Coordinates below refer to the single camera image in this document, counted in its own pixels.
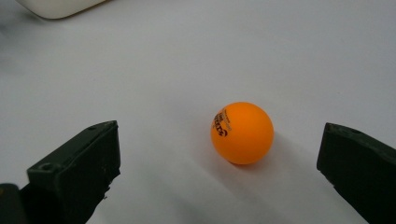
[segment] screw hole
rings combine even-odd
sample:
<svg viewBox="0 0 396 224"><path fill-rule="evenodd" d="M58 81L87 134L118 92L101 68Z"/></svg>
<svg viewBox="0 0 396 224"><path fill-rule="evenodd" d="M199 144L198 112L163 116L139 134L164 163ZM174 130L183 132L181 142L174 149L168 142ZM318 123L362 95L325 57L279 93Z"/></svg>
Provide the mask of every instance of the screw hole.
<svg viewBox="0 0 396 224"><path fill-rule="evenodd" d="M40 165L39 168L40 168L41 170L48 171L48 170L52 170L53 167L54 167L54 166L53 166L53 164L51 164L51 163L44 163L44 164Z"/></svg>

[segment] orange ping pong ball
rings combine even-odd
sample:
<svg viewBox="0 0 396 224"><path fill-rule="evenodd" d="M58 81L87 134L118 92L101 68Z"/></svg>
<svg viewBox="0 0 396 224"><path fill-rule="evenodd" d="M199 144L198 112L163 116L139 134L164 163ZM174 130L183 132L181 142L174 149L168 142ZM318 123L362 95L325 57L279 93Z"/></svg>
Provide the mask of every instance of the orange ping pong ball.
<svg viewBox="0 0 396 224"><path fill-rule="evenodd" d="M251 164L271 148L274 127L258 106L238 102L226 105L215 116L210 135L216 151L229 162Z"/></svg>

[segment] ping pong ball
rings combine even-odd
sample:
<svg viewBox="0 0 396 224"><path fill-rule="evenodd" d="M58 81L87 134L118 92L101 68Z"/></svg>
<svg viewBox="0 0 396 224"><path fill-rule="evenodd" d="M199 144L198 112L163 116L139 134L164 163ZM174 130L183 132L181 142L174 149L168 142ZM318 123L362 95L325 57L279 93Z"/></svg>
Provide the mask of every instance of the ping pong ball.
<svg viewBox="0 0 396 224"><path fill-rule="evenodd" d="M221 157L235 164L259 161L270 150L273 124L258 106L238 102L226 105L215 116L210 135Z"/></svg>

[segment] white object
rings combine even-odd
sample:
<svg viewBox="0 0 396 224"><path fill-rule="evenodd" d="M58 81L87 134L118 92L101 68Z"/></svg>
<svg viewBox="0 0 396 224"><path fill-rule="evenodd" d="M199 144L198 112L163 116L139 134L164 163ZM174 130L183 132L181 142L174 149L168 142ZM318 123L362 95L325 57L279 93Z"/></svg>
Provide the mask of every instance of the white object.
<svg viewBox="0 0 396 224"><path fill-rule="evenodd" d="M36 15L47 19L60 19L73 15L106 0L16 0Z"/></svg>

